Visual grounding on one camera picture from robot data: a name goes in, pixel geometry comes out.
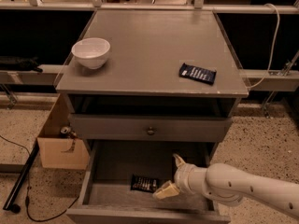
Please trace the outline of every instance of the drawer knob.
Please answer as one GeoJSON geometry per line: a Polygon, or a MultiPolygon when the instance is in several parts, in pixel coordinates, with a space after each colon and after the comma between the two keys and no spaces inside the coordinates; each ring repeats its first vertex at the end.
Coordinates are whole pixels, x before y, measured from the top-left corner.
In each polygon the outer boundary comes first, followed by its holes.
{"type": "Polygon", "coordinates": [[[148,135],[154,135],[155,134],[155,131],[152,127],[149,127],[148,128],[148,135]]]}

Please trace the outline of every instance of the white robotic arm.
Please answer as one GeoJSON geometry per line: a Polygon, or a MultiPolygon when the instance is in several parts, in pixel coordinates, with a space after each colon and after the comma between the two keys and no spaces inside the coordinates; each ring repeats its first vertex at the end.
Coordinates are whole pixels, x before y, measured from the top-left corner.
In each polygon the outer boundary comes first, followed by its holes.
{"type": "Polygon", "coordinates": [[[200,168],[174,154],[175,183],[164,183],[153,194],[163,199],[182,193],[200,193],[215,202],[236,206],[243,197],[268,205],[290,217],[299,218],[299,185],[268,177],[251,175],[233,166],[216,163],[200,168]]]}

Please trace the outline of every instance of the black cable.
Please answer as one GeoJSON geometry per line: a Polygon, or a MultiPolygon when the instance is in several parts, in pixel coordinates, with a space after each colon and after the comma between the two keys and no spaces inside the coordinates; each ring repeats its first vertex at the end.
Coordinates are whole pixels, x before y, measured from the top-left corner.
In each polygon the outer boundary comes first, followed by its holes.
{"type": "MultiPolygon", "coordinates": [[[[0,138],[2,138],[3,140],[9,142],[10,144],[13,144],[13,145],[15,145],[15,146],[19,146],[19,147],[21,147],[21,148],[24,148],[24,149],[28,152],[28,154],[29,154],[29,156],[30,156],[30,152],[29,152],[29,150],[28,150],[27,147],[22,146],[22,145],[19,145],[19,144],[15,143],[15,142],[12,142],[12,141],[6,139],[5,137],[3,137],[2,135],[0,135],[0,138]]],[[[55,218],[57,218],[57,217],[62,216],[64,213],[66,213],[66,211],[67,211],[68,208],[71,208],[71,207],[73,206],[73,204],[75,204],[75,202],[76,202],[77,199],[78,199],[78,197],[77,197],[77,198],[76,198],[76,199],[75,199],[75,200],[68,206],[67,209],[65,209],[62,213],[60,213],[60,214],[58,214],[58,215],[56,215],[56,216],[54,216],[54,217],[50,217],[50,218],[43,219],[43,220],[34,219],[34,218],[31,217],[31,215],[29,214],[29,203],[30,203],[29,190],[31,189],[31,186],[30,186],[30,176],[29,176],[29,173],[28,173],[27,175],[28,175],[28,186],[27,186],[27,195],[26,195],[26,198],[25,198],[26,213],[27,213],[27,216],[29,217],[29,219],[31,219],[31,220],[34,221],[34,222],[46,222],[46,221],[53,220],[53,219],[55,219],[55,218]]]]}

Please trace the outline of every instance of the drawer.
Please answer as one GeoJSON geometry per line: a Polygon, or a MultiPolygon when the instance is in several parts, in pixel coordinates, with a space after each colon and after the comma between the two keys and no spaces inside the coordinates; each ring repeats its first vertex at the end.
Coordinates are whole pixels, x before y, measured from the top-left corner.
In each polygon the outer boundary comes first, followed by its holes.
{"type": "Polygon", "coordinates": [[[223,140],[230,118],[71,115],[71,126],[80,138],[212,142],[223,140]]]}
{"type": "Polygon", "coordinates": [[[205,144],[147,141],[96,141],[78,205],[66,214],[75,223],[229,223],[214,203],[201,195],[155,200],[152,193],[131,190],[132,175],[172,179],[176,152],[205,166],[205,144]]]}

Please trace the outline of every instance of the cardboard box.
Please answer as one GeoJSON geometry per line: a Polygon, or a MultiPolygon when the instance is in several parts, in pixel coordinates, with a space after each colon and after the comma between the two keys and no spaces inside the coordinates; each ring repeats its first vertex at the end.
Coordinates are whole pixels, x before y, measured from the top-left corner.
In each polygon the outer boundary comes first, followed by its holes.
{"type": "Polygon", "coordinates": [[[37,137],[39,153],[44,168],[86,169],[89,153],[81,139],[62,138],[60,130],[69,125],[68,109],[59,96],[49,117],[37,137]]]}

